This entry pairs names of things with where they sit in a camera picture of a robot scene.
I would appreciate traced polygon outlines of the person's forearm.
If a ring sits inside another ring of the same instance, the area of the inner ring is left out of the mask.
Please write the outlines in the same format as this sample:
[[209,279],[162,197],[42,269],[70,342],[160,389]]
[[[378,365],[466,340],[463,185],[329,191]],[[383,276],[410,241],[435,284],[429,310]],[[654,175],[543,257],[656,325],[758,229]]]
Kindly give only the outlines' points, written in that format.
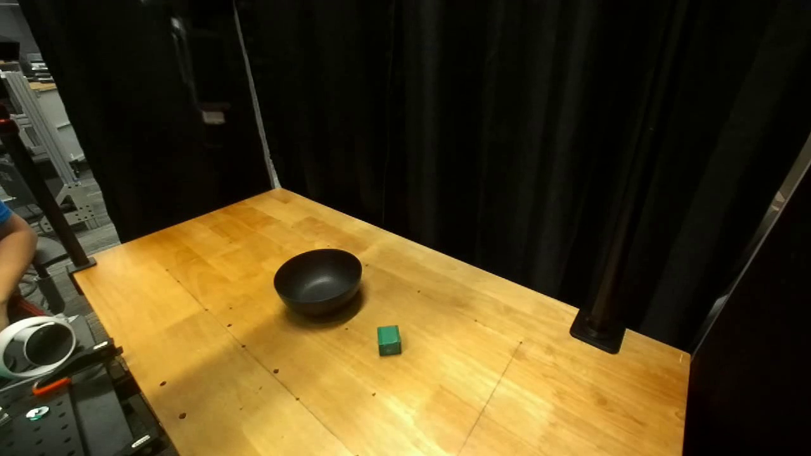
[[20,282],[37,251],[37,234],[0,200],[0,331],[11,323],[9,306],[24,301]]

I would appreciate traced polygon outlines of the black bowl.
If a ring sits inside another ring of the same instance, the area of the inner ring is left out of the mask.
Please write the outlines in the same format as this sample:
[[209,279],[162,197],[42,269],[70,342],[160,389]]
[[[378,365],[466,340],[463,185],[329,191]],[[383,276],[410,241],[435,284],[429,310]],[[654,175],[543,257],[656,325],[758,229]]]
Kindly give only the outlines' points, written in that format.
[[361,288],[363,266],[354,254],[335,248],[302,252],[273,277],[287,309],[306,317],[335,314],[350,305]]

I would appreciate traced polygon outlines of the green cube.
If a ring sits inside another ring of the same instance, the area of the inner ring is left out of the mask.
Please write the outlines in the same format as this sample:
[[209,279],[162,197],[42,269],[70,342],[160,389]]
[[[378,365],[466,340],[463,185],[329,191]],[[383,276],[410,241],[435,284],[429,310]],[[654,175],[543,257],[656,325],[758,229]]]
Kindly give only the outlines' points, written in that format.
[[402,354],[402,335],[399,326],[380,326],[377,328],[377,344],[379,356],[394,356]]

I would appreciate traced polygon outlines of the black curtain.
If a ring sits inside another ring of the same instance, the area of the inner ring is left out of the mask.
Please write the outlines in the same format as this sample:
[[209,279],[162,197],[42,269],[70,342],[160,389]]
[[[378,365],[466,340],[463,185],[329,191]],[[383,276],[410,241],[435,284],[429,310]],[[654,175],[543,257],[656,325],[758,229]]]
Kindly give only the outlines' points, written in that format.
[[697,338],[811,134],[811,0],[18,0],[122,242],[282,187]]

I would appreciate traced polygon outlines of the black panel with silver edge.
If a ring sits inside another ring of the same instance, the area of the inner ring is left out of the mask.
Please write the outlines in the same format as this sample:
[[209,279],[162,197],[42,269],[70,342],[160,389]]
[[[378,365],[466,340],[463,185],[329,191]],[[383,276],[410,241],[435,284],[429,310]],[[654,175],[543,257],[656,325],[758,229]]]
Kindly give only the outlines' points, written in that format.
[[684,456],[811,456],[811,135],[691,362]]

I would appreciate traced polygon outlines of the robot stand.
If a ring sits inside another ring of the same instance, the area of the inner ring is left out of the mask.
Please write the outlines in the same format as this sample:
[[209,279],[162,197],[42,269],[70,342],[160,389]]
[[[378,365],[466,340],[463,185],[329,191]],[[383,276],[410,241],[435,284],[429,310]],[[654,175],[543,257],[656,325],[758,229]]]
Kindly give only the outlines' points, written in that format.
[[0,382],[0,456],[177,456],[118,357],[33,396]]

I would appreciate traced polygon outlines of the hand controller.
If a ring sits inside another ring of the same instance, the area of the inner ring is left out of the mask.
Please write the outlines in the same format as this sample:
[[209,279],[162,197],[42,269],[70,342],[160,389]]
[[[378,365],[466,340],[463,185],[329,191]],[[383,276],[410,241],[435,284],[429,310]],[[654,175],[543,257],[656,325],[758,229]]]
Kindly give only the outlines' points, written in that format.
[[67,319],[38,315],[0,331],[0,379],[44,386],[114,360],[122,352],[112,339],[81,346]]

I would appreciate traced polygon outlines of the black pole with base plate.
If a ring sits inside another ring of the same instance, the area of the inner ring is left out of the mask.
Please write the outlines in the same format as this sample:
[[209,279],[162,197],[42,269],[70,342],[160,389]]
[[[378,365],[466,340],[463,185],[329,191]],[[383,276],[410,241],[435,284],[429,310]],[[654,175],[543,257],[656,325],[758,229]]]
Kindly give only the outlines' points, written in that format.
[[9,117],[8,112],[2,110],[2,106],[0,106],[0,142],[8,151],[12,162],[14,162],[23,181],[31,191],[35,202],[49,220],[53,232],[67,252],[67,256],[72,263],[68,271],[73,274],[95,266],[95,259],[84,251],[59,204],[50,193],[46,181],[40,175],[37,165],[28,150],[26,150],[18,133],[17,124]]
[[655,143],[666,103],[665,94],[660,93],[646,107],[630,168],[611,209],[608,248],[596,294],[591,304],[577,312],[570,328],[571,337],[612,355],[625,341],[628,300],[638,263],[637,237],[642,231],[646,194],[660,162]]

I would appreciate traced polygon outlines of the aluminium frame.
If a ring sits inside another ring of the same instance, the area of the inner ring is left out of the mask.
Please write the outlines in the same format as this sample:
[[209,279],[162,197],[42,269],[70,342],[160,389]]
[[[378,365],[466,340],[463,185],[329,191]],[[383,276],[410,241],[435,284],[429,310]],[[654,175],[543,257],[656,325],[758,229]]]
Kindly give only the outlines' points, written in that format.
[[96,205],[101,197],[92,182],[81,176],[84,151],[55,84],[29,82],[20,70],[10,66],[0,69],[0,82],[8,90],[14,107],[11,117],[21,129],[23,143],[33,158],[47,159],[59,178],[54,196],[59,204],[69,205],[65,213],[68,222],[98,228]]

